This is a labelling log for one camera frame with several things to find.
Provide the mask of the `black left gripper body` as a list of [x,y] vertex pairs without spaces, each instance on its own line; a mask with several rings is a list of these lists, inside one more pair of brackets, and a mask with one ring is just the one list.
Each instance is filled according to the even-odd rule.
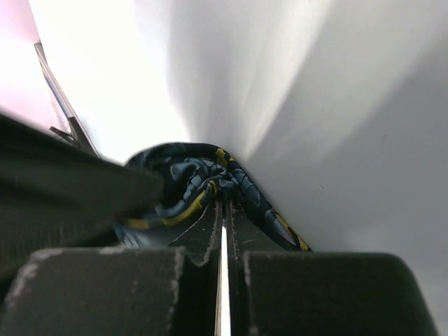
[[148,209],[163,179],[102,160],[1,116],[1,278],[28,255],[74,246],[107,230],[112,220]]

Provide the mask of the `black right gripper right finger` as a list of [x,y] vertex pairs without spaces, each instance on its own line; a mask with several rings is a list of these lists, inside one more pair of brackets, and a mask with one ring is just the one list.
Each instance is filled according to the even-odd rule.
[[225,207],[233,335],[436,335],[411,269],[388,253],[289,252]]

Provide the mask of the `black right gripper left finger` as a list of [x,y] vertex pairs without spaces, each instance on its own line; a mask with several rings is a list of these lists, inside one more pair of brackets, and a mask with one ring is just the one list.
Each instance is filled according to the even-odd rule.
[[2,335],[217,335],[223,208],[169,248],[33,253],[6,296]]

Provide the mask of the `blue yellow patterned tie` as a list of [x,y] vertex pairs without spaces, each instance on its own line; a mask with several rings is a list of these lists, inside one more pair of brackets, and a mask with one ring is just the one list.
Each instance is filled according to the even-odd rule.
[[311,248],[271,205],[244,168],[225,149],[209,143],[162,143],[134,154],[125,164],[163,179],[155,206],[118,219],[114,231],[127,247],[156,246],[155,236],[188,230],[219,197],[236,200],[246,217],[287,251]]

